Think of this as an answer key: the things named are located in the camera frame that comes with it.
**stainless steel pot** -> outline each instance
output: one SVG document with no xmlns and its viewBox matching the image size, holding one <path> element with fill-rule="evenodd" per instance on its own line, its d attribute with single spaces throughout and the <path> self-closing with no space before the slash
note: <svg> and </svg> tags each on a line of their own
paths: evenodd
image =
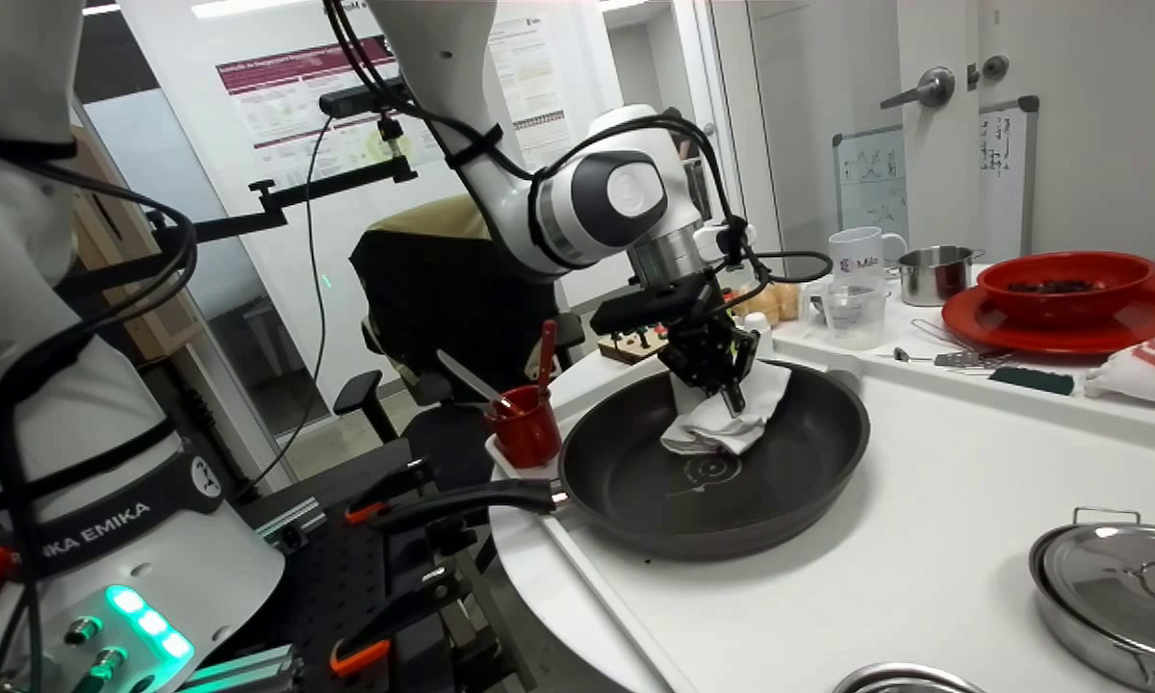
<svg viewBox="0 0 1155 693">
<path fill-rule="evenodd" d="M 1155 525 L 1081 525 L 1033 545 L 1035 608 L 1084 666 L 1155 693 Z"/>
<path fill-rule="evenodd" d="M 895 259 L 902 302 L 916 308 L 940 308 L 966 289 L 971 252 L 966 245 L 929 245 Z"/>
<path fill-rule="evenodd" d="M 983 690 L 933 666 L 877 661 L 844 678 L 835 693 L 983 693 Z"/>
</svg>

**white robotic arm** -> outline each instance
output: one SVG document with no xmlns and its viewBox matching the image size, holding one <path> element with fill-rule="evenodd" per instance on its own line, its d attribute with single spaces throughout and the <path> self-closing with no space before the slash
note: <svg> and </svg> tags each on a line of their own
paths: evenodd
<svg viewBox="0 0 1155 693">
<path fill-rule="evenodd" d="M 370 8 L 401 59 L 420 117 L 459 163 L 453 169 L 483 209 L 505 252 L 541 277 L 627 252 L 639 294 L 600 305 L 591 327 L 664 323 L 660 361 L 698 389 L 723 389 L 731 409 L 737 409 L 753 339 L 736 332 L 720 284 L 698 253 L 693 236 L 712 218 L 698 212 L 673 144 L 673 135 L 702 144 L 705 135 L 651 108 L 618 108 L 596 121 L 591 135 L 566 159 L 522 176 L 489 153 L 489 140 L 476 140 L 496 130 L 492 110 L 505 110 L 492 105 L 501 85 L 496 71 L 489 71 L 496 0 L 370 0 Z M 731 218 L 723 194 L 720 209 L 726 218 L 712 223 L 712 232 L 723 236 L 720 252 L 736 267 L 741 218 Z"/>
<path fill-rule="evenodd" d="M 65 149 L 73 140 L 68 85 L 77 40 L 82 0 L 0 0 L 0 146 Z M 82 320 L 53 294 L 53 280 L 68 271 L 68 232 L 68 189 L 0 159 L 0 386 L 21 356 Z M 43 481 L 161 427 L 161 421 L 165 412 L 138 371 L 104 339 L 89 339 L 73 365 L 12 406 L 12 427 L 3 431 L 12 435 L 21 476 Z M 161 497 L 143 501 L 128 493 L 161 468 L 204 474 L 204 463 L 183 454 L 183 438 L 173 427 L 161 431 L 157 442 L 124 459 L 116 468 L 33 497 L 32 517 L 37 525 L 33 551 L 43 556 L 43 574 L 33 574 L 33 588 L 21 588 L 28 581 L 3 581 L 0 588 L 0 637 L 12 621 L 18 622 L 0 661 L 9 690 L 84 690 L 95 666 L 107 666 L 107 690 L 136 690 L 143 678 L 157 678 L 154 687 L 173 690 L 173 683 L 183 683 L 189 670 L 272 592 L 281 556 L 265 545 L 236 510 L 214 501 L 209 512 L 183 510 L 157 517 Z M 116 584 L 136 588 L 143 611 L 118 615 L 107 603 L 107 588 Z M 32 631 L 32 603 L 15 608 L 21 592 L 33 592 L 33 666 L 21 638 Z M 145 611 L 157 611 L 170 631 L 136 631 L 132 622 Z"/>
<path fill-rule="evenodd" d="M 496 0 L 370 0 L 388 36 L 413 96 L 441 121 L 492 130 L 505 110 L 496 71 L 489 71 L 489 36 Z M 618 108 L 591 122 L 608 130 L 655 117 Z M 432 122 L 445 153 L 473 144 Z M 473 200 L 483 209 L 505 252 L 532 272 L 557 277 L 630 252 L 639 280 L 664 284 L 698 272 L 693 232 L 705 223 L 687 196 L 687 176 L 669 130 L 623 130 L 583 146 L 576 159 L 539 182 L 517 176 L 492 159 L 459 164 Z"/>
</svg>

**robotic arm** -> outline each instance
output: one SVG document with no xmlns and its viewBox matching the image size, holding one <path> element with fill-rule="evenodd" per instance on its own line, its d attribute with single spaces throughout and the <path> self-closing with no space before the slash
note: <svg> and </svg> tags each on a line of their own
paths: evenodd
<svg viewBox="0 0 1155 693">
<path fill-rule="evenodd" d="M 737 382 L 749 365 L 753 339 L 723 316 L 720 284 L 698 253 L 698 232 L 731 236 L 723 252 L 741 252 L 741 218 L 712 223 L 687 196 L 687 176 L 673 135 L 655 122 L 651 108 L 618 108 L 591 122 L 591 140 L 557 164 L 521 176 L 505 163 L 471 153 L 471 130 L 445 126 L 460 121 L 492 130 L 501 96 L 489 71 L 489 32 L 496 0 L 370 0 L 388 36 L 405 82 L 441 149 L 459 153 L 459 176 L 483 209 L 501 245 L 532 272 L 557 277 L 627 252 L 639 294 L 610 302 L 591 320 L 596 332 L 630 332 L 664 323 L 669 348 L 660 361 L 687 386 L 723 389 L 737 409 Z"/>
<path fill-rule="evenodd" d="M 77 40 L 82 0 L 0 0 L 0 525 L 18 551 L 0 578 L 0 690 L 173 690 L 286 563 L 219 501 L 138 371 L 104 339 L 60 339 L 89 327 L 53 284 L 68 184 L 43 169 L 65 172 L 73 149 Z M 28 379 L 48 344 L 73 359 Z"/>
</svg>

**green light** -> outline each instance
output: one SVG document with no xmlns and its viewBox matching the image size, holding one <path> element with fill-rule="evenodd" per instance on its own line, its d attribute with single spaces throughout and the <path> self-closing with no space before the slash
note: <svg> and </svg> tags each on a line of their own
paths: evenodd
<svg viewBox="0 0 1155 693">
<path fill-rule="evenodd" d="M 193 657 L 189 638 L 177 637 L 177 631 L 161 638 L 161 651 L 173 655 L 173 657 Z"/>
<path fill-rule="evenodd" d="M 154 638 L 165 637 L 165 621 L 161 621 L 157 611 L 143 611 L 143 615 L 138 615 L 138 626 L 143 626 L 145 637 L 154 637 Z"/>
<path fill-rule="evenodd" d="M 118 611 L 128 611 L 128 615 L 136 615 L 136 611 L 145 608 L 145 599 L 143 599 L 136 588 L 128 588 L 128 584 L 111 584 L 111 588 L 107 588 L 107 599 L 111 599 Z"/>
</svg>

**white cloth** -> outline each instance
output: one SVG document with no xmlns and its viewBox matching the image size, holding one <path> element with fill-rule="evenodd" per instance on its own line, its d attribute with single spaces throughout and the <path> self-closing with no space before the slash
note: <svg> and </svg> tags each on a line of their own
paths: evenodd
<svg viewBox="0 0 1155 693">
<path fill-rule="evenodd" d="M 753 361 L 753 371 L 737 382 L 741 389 L 741 412 L 736 415 L 726 398 L 705 398 L 687 412 L 681 412 L 664 431 L 660 445 L 669 454 L 741 454 L 753 445 L 786 398 L 786 386 L 794 382 L 794 371 Z"/>
<path fill-rule="evenodd" d="M 1084 379 L 1084 394 L 1117 394 L 1155 406 L 1155 339 L 1117 350 L 1093 379 Z"/>
</svg>

